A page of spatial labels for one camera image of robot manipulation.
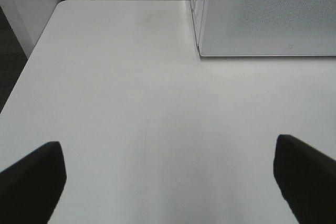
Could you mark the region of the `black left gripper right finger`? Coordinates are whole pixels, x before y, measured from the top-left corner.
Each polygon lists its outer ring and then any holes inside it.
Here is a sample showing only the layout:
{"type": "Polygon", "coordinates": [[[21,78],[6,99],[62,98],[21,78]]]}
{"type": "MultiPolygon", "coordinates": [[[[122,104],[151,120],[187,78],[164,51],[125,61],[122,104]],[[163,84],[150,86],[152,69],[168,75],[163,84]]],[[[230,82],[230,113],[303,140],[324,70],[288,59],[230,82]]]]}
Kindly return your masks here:
{"type": "Polygon", "coordinates": [[[273,174],[299,223],[335,223],[335,160],[292,135],[279,135],[273,174]]]}

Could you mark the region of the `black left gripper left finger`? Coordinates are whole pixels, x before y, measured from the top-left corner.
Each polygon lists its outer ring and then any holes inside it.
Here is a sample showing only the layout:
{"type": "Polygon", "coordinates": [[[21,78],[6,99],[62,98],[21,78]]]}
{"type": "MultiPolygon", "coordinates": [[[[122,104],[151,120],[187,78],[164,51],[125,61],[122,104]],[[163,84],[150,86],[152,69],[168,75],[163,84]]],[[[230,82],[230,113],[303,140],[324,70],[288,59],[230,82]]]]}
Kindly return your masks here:
{"type": "Polygon", "coordinates": [[[48,223],[67,180],[59,142],[47,142],[1,172],[1,223],[48,223]]]}

